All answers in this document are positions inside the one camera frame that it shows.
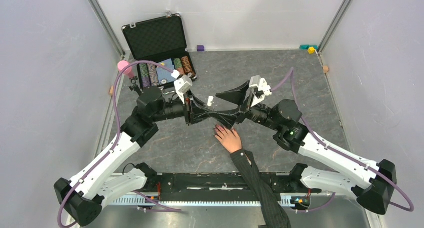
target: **open aluminum case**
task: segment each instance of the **open aluminum case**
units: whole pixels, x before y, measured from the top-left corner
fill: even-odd
[[[166,12],[166,16],[149,19],[122,26],[122,32],[136,60],[161,62],[166,59],[188,56],[193,71],[197,74],[192,58],[187,49],[183,20],[180,14]],[[137,65],[138,77],[141,79],[140,65]],[[174,82],[158,85],[171,88]]]

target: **purple cube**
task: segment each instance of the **purple cube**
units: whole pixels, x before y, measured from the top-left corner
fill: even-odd
[[[205,46],[204,45],[198,45],[197,46],[197,51],[204,51],[205,50]]]

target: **white wall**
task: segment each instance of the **white wall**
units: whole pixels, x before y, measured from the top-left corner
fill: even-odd
[[[424,221],[424,0],[353,0],[323,51],[350,148],[391,160],[414,213],[391,206],[386,227]],[[406,205],[396,193],[393,201]]]
[[[0,227],[57,227],[93,158],[119,55],[88,0],[0,0]]]
[[[99,0],[124,49],[121,27],[181,13],[189,49],[299,48],[319,44],[343,0]]]

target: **human arm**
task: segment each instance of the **human arm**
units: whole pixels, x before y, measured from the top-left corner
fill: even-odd
[[[253,154],[242,149],[242,142],[237,131],[217,126],[215,132],[216,138],[230,152],[233,163],[248,187],[260,201],[263,218],[268,228],[290,228],[291,225],[287,213],[278,203],[272,189],[261,179]]]

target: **gray table surface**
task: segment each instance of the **gray table surface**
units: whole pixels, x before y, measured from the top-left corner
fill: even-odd
[[[324,138],[347,148],[343,129],[319,59],[306,50],[219,51],[190,53],[199,76],[192,91],[206,101],[209,95],[235,88],[251,76],[261,75],[268,83],[276,85],[294,67],[296,94],[300,110],[311,126]],[[118,110],[122,121],[128,118],[136,105],[137,93],[129,90],[126,78],[122,88]],[[292,99],[290,81],[274,91],[263,102],[273,106],[282,99]],[[215,109],[234,108],[227,101],[215,99]],[[184,118],[158,122],[159,132],[127,163],[146,162],[157,172],[232,172],[236,171],[229,154],[214,137],[217,122],[208,119],[187,126]],[[112,137],[116,133],[113,126]],[[306,163],[315,168],[327,167],[310,158],[281,149],[273,140],[275,131],[249,120],[236,126],[243,147],[254,153],[261,171],[290,171],[296,163]]]

